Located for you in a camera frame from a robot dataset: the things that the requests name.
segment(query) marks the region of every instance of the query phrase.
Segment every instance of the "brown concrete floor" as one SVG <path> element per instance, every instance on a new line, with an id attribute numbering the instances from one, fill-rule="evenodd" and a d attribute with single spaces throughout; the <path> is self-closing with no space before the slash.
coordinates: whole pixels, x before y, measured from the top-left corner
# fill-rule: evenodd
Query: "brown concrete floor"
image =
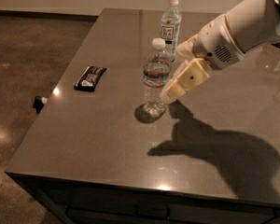
<path id="1" fill-rule="evenodd" d="M 60 224 L 5 173 L 33 124 L 36 95 L 49 97 L 92 21 L 0 16 L 0 224 Z"/>

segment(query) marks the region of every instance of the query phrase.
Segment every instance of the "white bottle cap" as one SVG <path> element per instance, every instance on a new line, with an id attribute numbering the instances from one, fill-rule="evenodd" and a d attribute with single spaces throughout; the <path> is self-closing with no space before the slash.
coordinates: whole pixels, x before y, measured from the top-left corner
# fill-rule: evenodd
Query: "white bottle cap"
<path id="1" fill-rule="evenodd" d="M 169 5 L 170 6 L 177 6 L 179 3 L 179 0 L 169 0 Z"/>
<path id="2" fill-rule="evenodd" d="M 166 47 L 165 40 L 162 38 L 155 38 L 152 40 L 152 47 L 154 49 L 164 49 Z"/>

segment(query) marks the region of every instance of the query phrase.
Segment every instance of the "small black object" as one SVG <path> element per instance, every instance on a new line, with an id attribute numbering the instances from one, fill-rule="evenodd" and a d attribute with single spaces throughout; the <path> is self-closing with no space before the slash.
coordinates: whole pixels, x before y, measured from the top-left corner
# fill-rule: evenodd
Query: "small black object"
<path id="1" fill-rule="evenodd" d="M 48 99 L 46 97 L 42 97 L 42 96 L 35 97 L 35 102 L 34 102 L 33 108 L 36 110 L 37 114 L 40 113 L 42 108 L 45 106 L 45 103 L 47 102 L 47 100 Z"/>
<path id="2" fill-rule="evenodd" d="M 75 84 L 74 88 L 79 91 L 94 92 L 95 87 L 105 70 L 106 68 L 103 67 L 96 67 L 93 65 L 88 66 Z"/>

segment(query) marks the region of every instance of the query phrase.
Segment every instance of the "clear plastic bottle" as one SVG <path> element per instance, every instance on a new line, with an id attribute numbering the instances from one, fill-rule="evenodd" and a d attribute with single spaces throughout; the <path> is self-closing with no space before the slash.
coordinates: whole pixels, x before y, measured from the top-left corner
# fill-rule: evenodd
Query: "clear plastic bottle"
<path id="1" fill-rule="evenodd" d="M 171 70 L 170 52 L 164 39 L 152 41 L 152 50 L 147 57 L 143 70 L 145 84 L 144 110 L 151 117 L 157 117 L 166 110 L 166 104 L 161 100 L 160 93 L 169 80 Z"/>
<path id="2" fill-rule="evenodd" d="M 175 60 L 179 27 L 182 20 L 178 3 L 179 0 L 169 0 L 169 6 L 161 16 L 161 38 L 166 41 L 167 47 L 171 52 L 172 62 Z"/>

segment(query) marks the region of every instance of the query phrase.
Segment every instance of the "black vent grille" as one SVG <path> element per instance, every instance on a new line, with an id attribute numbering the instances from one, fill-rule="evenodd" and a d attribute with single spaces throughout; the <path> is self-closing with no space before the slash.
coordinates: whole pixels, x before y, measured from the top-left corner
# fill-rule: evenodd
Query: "black vent grille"
<path id="1" fill-rule="evenodd" d="M 215 54 L 224 63 L 231 60 L 231 53 L 225 46 L 216 46 Z"/>

